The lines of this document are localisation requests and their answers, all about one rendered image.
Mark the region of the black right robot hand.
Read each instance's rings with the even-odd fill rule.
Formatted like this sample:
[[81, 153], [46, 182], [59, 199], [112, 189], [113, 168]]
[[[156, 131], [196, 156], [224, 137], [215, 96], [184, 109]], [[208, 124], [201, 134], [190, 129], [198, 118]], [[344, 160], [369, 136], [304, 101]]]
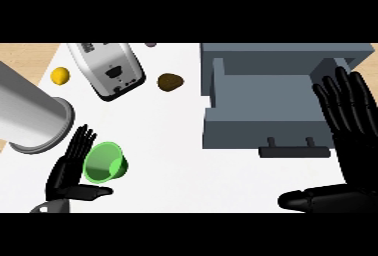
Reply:
[[332, 132], [344, 184], [291, 191], [277, 198], [304, 213], [378, 214], [378, 105], [359, 72], [335, 68], [313, 92]]

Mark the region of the green cup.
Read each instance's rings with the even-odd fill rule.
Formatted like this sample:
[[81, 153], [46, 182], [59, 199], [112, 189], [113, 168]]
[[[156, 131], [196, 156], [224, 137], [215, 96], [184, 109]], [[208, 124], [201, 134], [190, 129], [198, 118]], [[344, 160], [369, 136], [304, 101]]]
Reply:
[[124, 176], [128, 170], [121, 147], [113, 142], [97, 144], [84, 159], [82, 174], [85, 179], [100, 184]]

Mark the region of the grey open drawer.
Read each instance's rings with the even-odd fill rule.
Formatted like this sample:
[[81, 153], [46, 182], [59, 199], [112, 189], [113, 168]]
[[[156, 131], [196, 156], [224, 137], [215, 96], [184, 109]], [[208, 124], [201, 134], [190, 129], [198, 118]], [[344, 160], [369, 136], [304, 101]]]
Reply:
[[307, 138], [332, 147], [311, 85], [345, 66], [344, 59], [326, 58], [308, 75], [229, 75], [224, 61], [214, 59], [202, 147], [255, 149], [268, 138], [280, 147], [302, 146]]

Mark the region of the silver toaster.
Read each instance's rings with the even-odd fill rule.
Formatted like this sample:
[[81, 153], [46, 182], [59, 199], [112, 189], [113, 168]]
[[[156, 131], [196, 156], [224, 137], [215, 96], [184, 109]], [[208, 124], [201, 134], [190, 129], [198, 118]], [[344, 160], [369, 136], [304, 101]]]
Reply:
[[144, 83], [144, 71], [127, 43], [68, 43], [68, 49], [103, 101], [115, 100]]

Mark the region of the large silver cylinder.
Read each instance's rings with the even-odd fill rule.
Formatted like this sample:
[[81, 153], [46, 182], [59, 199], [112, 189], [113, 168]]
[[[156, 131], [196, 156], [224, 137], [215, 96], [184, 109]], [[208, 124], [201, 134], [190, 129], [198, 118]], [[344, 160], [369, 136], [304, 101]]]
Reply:
[[23, 154], [50, 150], [69, 133], [71, 103], [51, 97], [0, 61], [0, 139]]

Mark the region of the grey cabinet body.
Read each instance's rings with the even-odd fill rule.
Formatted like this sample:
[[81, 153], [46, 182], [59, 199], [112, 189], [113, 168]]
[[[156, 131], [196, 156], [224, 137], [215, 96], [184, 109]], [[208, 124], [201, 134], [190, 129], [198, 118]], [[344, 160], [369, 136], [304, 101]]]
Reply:
[[209, 95], [212, 60], [227, 75], [308, 75], [323, 59], [353, 69], [373, 53], [369, 43], [201, 43], [201, 95]]

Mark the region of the brown round fruit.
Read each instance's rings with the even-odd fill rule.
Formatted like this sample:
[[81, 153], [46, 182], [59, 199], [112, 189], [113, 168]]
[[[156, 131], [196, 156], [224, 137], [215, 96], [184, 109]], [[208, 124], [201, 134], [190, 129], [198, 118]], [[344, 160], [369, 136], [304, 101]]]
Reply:
[[171, 73], [164, 73], [158, 77], [158, 87], [162, 91], [170, 92], [177, 89], [184, 83], [183, 78]]

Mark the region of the yellow lemon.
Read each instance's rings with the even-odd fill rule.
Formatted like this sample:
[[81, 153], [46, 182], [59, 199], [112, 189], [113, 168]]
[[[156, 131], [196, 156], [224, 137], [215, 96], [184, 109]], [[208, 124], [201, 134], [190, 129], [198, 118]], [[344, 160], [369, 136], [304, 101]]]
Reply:
[[65, 67], [57, 67], [50, 73], [51, 82], [56, 85], [63, 85], [69, 80], [69, 71]]

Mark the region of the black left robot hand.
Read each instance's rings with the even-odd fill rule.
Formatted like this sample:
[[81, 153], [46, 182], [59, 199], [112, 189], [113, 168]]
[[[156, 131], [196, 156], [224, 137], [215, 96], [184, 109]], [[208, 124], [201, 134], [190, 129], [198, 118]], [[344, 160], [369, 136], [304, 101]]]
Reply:
[[74, 199], [93, 201], [113, 190], [109, 187], [79, 183], [84, 159], [91, 149], [97, 134], [82, 125], [77, 128], [65, 154], [56, 161], [46, 182], [46, 200]]

